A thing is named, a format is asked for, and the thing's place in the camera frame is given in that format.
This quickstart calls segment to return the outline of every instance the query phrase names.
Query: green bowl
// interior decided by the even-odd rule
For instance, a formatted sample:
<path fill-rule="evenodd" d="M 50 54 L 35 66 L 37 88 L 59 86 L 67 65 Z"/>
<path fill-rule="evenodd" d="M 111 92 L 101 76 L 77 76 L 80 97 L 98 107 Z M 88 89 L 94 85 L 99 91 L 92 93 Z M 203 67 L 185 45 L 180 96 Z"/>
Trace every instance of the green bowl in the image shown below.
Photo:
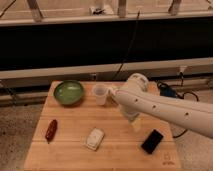
<path fill-rule="evenodd" d="M 78 81 L 64 81 L 54 90 L 55 99 L 62 105 L 72 105 L 84 95 L 84 88 Z"/>

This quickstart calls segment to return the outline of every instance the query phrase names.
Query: speckled floor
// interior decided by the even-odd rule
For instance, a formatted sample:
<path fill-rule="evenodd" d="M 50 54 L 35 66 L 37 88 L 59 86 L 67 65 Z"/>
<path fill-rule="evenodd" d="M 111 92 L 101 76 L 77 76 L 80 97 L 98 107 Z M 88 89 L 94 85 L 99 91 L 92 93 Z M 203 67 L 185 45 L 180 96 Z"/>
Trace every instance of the speckled floor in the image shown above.
<path fill-rule="evenodd" d="M 43 105 L 0 108 L 0 171 L 23 171 Z"/>
<path fill-rule="evenodd" d="M 213 103 L 213 90 L 196 92 Z M 43 105 L 0 108 L 0 171 L 23 171 L 23 164 Z M 174 135 L 183 129 L 171 125 Z M 175 139 L 183 171 L 213 170 L 213 140 L 188 131 Z"/>

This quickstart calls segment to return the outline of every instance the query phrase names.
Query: floor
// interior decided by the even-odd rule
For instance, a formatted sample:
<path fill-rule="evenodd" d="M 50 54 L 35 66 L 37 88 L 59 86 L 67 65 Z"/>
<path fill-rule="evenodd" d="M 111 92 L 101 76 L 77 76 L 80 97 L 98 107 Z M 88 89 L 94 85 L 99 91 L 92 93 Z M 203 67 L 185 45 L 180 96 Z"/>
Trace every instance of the floor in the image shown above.
<path fill-rule="evenodd" d="M 213 90 L 196 93 L 200 101 L 213 103 Z M 23 171 L 42 107 L 39 104 L 0 108 L 0 171 Z M 171 129 L 174 135 L 183 130 L 175 125 Z M 213 140 L 188 131 L 175 142 L 183 171 L 213 170 Z"/>
<path fill-rule="evenodd" d="M 6 2 L 8 0 L 0 1 L 0 9 Z M 26 0 L 16 1 L 2 19 L 31 19 L 32 15 L 27 2 Z M 38 0 L 37 2 L 44 18 L 89 16 L 90 6 L 100 6 L 103 2 L 109 4 L 114 11 L 117 11 L 118 8 L 118 0 Z M 141 10 L 142 13 L 165 13 L 171 3 L 172 0 L 129 0 L 127 1 L 127 12 L 135 14 Z M 206 11 L 211 4 L 211 0 L 182 0 L 180 11 Z"/>

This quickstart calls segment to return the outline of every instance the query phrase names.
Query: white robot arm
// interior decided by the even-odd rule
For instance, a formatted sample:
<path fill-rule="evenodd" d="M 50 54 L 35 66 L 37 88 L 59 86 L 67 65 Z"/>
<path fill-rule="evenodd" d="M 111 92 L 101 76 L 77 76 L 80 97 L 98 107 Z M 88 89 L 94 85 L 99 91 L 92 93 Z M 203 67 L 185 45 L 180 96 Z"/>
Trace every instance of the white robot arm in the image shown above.
<path fill-rule="evenodd" d="M 119 89 L 110 93 L 122 113 L 133 121 L 140 112 L 213 138 L 213 105 L 169 97 L 147 92 L 148 80 L 141 74 L 133 74 Z"/>

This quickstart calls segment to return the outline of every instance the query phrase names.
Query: phone screen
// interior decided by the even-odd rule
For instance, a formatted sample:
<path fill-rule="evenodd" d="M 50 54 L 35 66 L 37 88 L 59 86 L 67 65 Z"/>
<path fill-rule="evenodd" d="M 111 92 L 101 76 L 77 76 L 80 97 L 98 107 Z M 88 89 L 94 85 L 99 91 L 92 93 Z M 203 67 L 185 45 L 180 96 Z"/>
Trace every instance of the phone screen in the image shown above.
<path fill-rule="evenodd" d="M 141 148 L 144 149 L 148 154 L 152 154 L 162 139 L 163 135 L 157 130 L 153 130 L 149 137 L 141 145 Z"/>

